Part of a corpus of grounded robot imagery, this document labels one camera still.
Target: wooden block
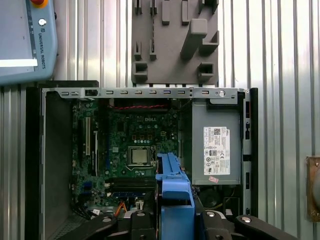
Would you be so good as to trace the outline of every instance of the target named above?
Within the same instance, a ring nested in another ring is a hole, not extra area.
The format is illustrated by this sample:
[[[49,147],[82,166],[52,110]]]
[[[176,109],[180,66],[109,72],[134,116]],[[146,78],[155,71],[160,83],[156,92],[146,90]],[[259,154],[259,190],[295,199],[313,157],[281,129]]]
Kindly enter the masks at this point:
[[[320,156],[308,156],[306,158],[307,214],[312,222],[320,222],[320,209],[317,208],[312,191],[318,171],[320,171]]]

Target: motherboard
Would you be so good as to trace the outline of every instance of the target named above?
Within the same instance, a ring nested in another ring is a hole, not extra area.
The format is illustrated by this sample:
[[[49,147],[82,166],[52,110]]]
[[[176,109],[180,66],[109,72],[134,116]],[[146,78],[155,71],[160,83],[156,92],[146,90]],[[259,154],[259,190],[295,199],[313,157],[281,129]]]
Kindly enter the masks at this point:
[[[73,112],[72,197],[85,207],[118,206],[155,185],[158,153],[178,153],[178,111],[130,111],[78,101]]]

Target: cpu socket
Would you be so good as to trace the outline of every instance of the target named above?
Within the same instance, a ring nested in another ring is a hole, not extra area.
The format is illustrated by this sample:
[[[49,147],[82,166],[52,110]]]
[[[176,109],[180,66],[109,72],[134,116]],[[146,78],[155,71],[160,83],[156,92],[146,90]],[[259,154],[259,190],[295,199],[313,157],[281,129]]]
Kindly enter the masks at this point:
[[[129,146],[126,165],[135,168],[150,167],[155,154],[155,147],[152,147],[152,149],[150,146]]]

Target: power supply label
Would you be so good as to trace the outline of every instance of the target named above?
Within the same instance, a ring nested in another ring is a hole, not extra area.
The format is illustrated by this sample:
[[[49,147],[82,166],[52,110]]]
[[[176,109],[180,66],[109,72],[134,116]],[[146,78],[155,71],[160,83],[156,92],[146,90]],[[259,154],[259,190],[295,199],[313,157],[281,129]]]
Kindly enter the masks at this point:
[[[203,128],[204,175],[230,175],[230,130]]]

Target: corrugated metal wall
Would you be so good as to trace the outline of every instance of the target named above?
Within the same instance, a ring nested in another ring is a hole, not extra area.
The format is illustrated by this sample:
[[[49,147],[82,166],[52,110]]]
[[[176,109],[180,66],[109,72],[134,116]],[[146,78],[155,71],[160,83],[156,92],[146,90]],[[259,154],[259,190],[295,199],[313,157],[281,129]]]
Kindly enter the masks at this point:
[[[0,89],[0,240],[24,239],[25,91]]]
[[[55,79],[131,87],[132,1],[54,5]],[[259,88],[259,217],[304,240],[320,238],[320,225],[307,220],[305,167],[306,156],[320,155],[319,11],[319,0],[222,0],[218,7],[219,86]],[[5,240],[24,231],[24,99],[17,87],[0,94]]]

